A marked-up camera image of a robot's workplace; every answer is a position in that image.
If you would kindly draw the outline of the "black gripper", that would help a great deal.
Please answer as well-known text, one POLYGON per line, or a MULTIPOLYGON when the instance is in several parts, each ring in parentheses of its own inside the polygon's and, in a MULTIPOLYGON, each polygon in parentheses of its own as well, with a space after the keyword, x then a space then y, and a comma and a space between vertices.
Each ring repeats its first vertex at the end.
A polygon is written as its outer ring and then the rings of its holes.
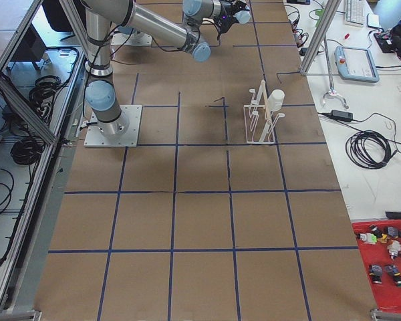
POLYGON ((233 24, 238 23, 234 14, 241 10, 247 10, 247 3, 244 1, 220 1, 221 11, 217 15, 217 27, 219 33, 226 33, 233 24))

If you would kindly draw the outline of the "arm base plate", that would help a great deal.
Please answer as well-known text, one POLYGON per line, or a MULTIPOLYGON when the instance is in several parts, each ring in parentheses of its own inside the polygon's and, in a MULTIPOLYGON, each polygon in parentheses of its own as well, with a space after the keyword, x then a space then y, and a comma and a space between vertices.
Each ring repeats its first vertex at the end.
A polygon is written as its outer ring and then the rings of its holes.
POLYGON ((104 123, 98 121, 93 113, 84 146, 88 148, 135 148, 138 144, 140 121, 142 118, 141 105, 121 105, 121 115, 114 122, 104 123))
POLYGON ((131 35, 125 33, 115 33, 111 45, 129 45, 129 46, 151 46, 152 37, 146 33, 134 32, 131 35))

